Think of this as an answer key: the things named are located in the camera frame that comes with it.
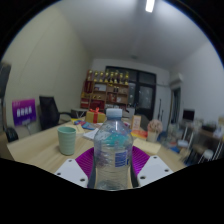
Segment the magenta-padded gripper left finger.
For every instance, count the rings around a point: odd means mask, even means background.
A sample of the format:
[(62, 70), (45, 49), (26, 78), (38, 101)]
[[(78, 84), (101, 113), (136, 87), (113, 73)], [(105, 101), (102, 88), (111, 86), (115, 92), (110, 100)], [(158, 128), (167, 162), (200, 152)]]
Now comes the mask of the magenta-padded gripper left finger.
[(55, 172), (55, 175), (78, 186), (93, 188), (96, 178), (94, 149), (88, 149), (76, 159), (67, 159)]

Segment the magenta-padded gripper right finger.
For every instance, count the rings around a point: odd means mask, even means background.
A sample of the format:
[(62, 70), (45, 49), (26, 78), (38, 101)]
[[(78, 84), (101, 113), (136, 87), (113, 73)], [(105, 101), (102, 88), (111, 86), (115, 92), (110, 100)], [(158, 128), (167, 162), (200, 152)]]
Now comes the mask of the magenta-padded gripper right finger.
[(139, 188), (157, 181), (173, 171), (158, 155), (149, 156), (136, 146), (132, 149), (132, 186)]

